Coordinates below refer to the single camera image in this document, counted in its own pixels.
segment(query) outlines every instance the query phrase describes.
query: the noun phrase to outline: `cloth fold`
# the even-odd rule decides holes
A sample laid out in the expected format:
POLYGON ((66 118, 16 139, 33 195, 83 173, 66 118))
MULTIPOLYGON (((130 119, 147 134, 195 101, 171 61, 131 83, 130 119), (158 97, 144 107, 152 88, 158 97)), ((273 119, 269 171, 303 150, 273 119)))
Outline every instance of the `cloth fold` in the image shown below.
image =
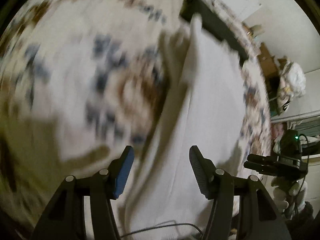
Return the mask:
MULTIPOLYGON (((198 145, 219 167, 237 145, 245 111, 238 55, 201 29, 201 18, 193 16, 184 64, 169 66, 181 76, 172 79, 148 159, 139 167, 143 172, 127 193, 128 232, 173 220, 205 227, 212 202, 200 193, 189 148, 198 145)), ((159 234, 150 231, 133 238, 179 238, 192 232, 187 227, 163 228, 159 234)))

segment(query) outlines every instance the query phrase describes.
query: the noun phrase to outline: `patterned bedspread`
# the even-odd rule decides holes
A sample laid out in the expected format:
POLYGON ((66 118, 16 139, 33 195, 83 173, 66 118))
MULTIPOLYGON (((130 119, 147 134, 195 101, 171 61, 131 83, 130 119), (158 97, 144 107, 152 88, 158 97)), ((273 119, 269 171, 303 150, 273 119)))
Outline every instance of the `patterned bedspread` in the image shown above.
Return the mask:
MULTIPOLYGON (((28 0, 0 40, 0 205, 32 227, 68 174, 86 176, 125 145, 143 147, 167 86, 158 43, 182 23, 183 0, 28 0)), ((270 152, 259 50, 221 0, 206 0, 253 63, 242 69, 246 115, 238 176, 270 152)))

